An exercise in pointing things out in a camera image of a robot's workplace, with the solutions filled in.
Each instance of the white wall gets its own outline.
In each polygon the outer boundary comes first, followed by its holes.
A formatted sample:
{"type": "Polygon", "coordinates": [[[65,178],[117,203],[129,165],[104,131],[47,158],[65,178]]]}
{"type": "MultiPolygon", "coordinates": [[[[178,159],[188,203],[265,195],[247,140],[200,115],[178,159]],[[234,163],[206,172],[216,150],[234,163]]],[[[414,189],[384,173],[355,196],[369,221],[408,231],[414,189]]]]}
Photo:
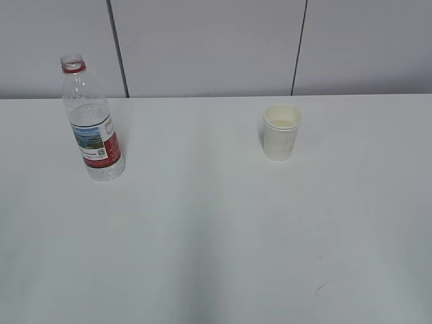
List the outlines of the white wall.
{"type": "Polygon", "coordinates": [[[432,1],[309,0],[295,95],[432,92],[432,1]]]}
{"type": "MultiPolygon", "coordinates": [[[[131,97],[288,95],[306,0],[112,0],[131,97]]],[[[308,0],[295,95],[432,92],[432,1],[308,0]]],[[[0,1],[0,99],[124,87],[105,0],[0,1]]]]}
{"type": "Polygon", "coordinates": [[[109,97],[124,97],[104,0],[1,0],[0,98],[61,96],[60,57],[80,53],[109,97]]]}
{"type": "Polygon", "coordinates": [[[288,95],[304,0],[111,0],[131,97],[288,95]]]}

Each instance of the bottle opening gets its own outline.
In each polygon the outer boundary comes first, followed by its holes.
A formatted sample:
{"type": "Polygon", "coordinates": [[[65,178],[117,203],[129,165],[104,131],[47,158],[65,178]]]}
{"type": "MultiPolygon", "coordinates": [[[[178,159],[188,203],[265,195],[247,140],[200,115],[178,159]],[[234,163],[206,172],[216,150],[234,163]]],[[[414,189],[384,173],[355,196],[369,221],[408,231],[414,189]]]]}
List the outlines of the bottle opening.
{"type": "Polygon", "coordinates": [[[73,74],[84,71],[86,64],[79,54],[64,55],[60,59],[61,68],[66,74],[73,74]]]}

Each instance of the white paper cup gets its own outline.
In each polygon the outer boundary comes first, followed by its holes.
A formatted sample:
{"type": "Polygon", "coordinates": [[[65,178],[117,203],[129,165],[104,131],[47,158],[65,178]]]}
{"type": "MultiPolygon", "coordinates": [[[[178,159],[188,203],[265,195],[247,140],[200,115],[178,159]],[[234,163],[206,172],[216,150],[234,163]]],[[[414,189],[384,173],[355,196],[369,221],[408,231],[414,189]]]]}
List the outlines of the white paper cup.
{"type": "Polygon", "coordinates": [[[293,105],[273,105],[264,113],[264,154],[274,161],[290,158],[302,114],[293,105]]]}

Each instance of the wall seam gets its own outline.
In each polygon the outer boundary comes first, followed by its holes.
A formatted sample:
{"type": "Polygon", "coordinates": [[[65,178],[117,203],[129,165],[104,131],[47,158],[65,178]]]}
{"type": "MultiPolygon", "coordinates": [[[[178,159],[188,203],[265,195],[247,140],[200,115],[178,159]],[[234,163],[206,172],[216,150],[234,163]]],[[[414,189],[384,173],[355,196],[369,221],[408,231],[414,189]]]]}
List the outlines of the wall seam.
{"type": "Polygon", "coordinates": [[[307,9],[308,9],[308,0],[305,0],[305,3],[304,3],[304,12],[303,12],[303,21],[302,21],[302,29],[300,31],[300,39],[298,40],[296,67],[294,68],[294,75],[293,75],[293,78],[292,78],[291,96],[294,93],[294,85],[296,83],[297,68],[298,68],[298,59],[300,57],[300,48],[302,46],[303,31],[304,31],[304,22],[306,20],[306,11],[307,11],[307,9]]]}
{"type": "Polygon", "coordinates": [[[130,98],[129,89],[128,89],[128,81],[126,80],[126,73],[124,71],[122,52],[120,51],[119,38],[117,35],[117,28],[115,27],[114,13],[113,13],[113,8],[111,6],[111,0],[106,0],[106,2],[107,2],[108,14],[109,14],[109,22],[111,24],[111,31],[113,33],[115,51],[117,52],[117,59],[119,61],[121,81],[123,82],[124,94],[126,95],[126,98],[130,98]]]}

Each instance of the white table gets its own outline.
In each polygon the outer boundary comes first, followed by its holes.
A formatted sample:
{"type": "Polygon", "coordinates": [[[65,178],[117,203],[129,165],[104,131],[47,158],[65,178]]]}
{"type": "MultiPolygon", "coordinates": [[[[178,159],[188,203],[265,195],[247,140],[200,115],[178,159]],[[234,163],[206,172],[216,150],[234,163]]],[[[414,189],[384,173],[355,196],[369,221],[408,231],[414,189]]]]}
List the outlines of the white table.
{"type": "Polygon", "coordinates": [[[432,321],[432,96],[110,105],[126,170],[98,183],[60,100],[0,101],[0,323],[432,321]]]}

